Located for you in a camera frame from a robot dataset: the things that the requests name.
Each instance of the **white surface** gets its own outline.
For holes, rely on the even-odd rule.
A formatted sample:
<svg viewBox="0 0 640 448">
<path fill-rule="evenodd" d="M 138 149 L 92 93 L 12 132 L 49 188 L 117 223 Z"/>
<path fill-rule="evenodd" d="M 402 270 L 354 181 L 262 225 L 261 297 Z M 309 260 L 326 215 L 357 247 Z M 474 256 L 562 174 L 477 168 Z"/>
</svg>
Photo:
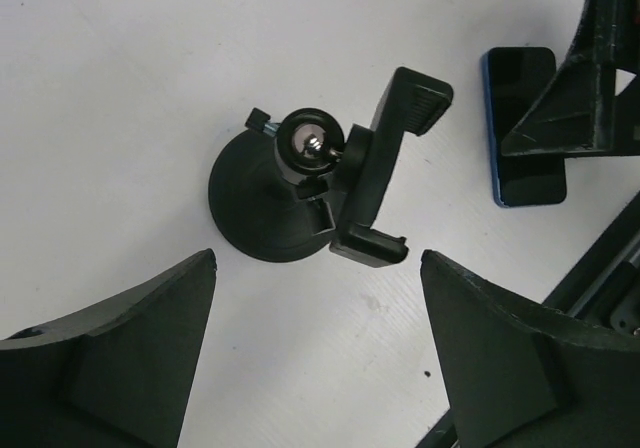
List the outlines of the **white surface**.
<svg viewBox="0 0 640 448">
<path fill-rule="evenodd" d="M 212 247 L 219 280 L 180 446 L 412 448 L 447 401 L 423 249 L 541 300 L 640 189 L 640 160 L 568 162 L 556 207 L 493 204 L 480 56 L 562 56 L 583 0 L 2 0 L 0 337 Z M 407 136 L 376 227 L 400 266 L 247 259 L 206 185 L 253 106 L 368 124 L 395 67 L 451 83 Z M 431 371 L 427 378 L 423 372 Z"/>
</svg>

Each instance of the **metal screw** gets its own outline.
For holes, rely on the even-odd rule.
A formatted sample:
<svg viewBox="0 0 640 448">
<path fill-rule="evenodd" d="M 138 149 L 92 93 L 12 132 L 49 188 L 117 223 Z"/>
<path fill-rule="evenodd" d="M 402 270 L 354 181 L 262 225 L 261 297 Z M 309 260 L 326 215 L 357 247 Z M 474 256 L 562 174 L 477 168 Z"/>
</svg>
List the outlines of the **metal screw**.
<svg viewBox="0 0 640 448">
<path fill-rule="evenodd" d="M 342 152 L 336 150 L 335 148 L 329 148 L 329 150 L 327 151 L 327 154 L 329 155 L 329 158 L 333 159 L 333 160 L 339 160 L 340 158 L 342 158 Z"/>
<path fill-rule="evenodd" d="M 262 127 L 262 132 L 270 136 L 271 138 L 275 138 L 278 134 L 278 128 L 280 128 L 280 123 L 273 123 L 272 121 L 267 121 Z"/>
<path fill-rule="evenodd" d="M 317 158 L 322 152 L 322 141 L 316 135 L 308 136 L 303 142 L 304 148 L 303 155 L 309 155 L 310 157 Z"/>
</svg>

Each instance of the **suction cup mount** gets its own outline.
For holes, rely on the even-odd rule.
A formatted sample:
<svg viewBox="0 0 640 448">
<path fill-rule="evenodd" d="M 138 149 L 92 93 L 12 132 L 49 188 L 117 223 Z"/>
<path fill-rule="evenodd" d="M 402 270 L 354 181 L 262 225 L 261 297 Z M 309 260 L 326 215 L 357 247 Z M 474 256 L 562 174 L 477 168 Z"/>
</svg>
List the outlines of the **suction cup mount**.
<svg viewBox="0 0 640 448">
<path fill-rule="evenodd" d="M 371 129 L 354 125 L 345 142 L 328 113 L 304 108 L 281 123 L 254 108 L 214 164 L 211 213 L 243 253 L 270 262 L 331 250 L 370 266 L 400 263 L 403 237 L 372 229 L 405 131 L 425 134 L 451 105 L 442 81 L 398 68 Z"/>
<path fill-rule="evenodd" d="M 494 48 L 484 58 L 496 201 L 559 203 L 565 158 L 640 155 L 640 0 L 586 0 L 565 61 L 546 48 Z"/>
</svg>

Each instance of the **suction cup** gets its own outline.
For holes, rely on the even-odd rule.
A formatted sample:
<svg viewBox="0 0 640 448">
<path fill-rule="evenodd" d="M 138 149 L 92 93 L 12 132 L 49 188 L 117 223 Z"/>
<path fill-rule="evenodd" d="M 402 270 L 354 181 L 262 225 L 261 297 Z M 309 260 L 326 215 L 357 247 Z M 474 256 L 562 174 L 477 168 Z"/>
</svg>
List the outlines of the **suction cup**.
<svg viewBox="0 0 640 448">
<path fill-rule="evenodd" d="M 338 209 L 337 194 L 327 200 Z M 209 207 L 222 235 L 259 260 L 282 263 L 313 255 L 332 232 L 314 235 L 306 203 L 282 179 L 273 139 L 246 131 L 220 153 L 209 179 Z"/>
</svg>

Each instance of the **mounting screw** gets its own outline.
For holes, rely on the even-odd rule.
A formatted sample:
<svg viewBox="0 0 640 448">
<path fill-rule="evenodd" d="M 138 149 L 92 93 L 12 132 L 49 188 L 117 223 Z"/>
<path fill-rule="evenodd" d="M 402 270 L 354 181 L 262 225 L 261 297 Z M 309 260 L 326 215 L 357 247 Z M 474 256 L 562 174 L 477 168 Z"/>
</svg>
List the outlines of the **mounting screw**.
<svg viewBox="0 0 640 448">
<path fill-rule="evenodd" d="M 257 131 L 258 133 L 274 138 L 278 133 L 278 128 L 280 128 L 280 123 L 273 123 L 270 120 L 270 115 L 258 108 L 254 108 L 251 110 L 251 114 L 249 115 L 249 118 L 247 118 L 247 122 L 244 126 L 250 130 Z"/>
</svg>

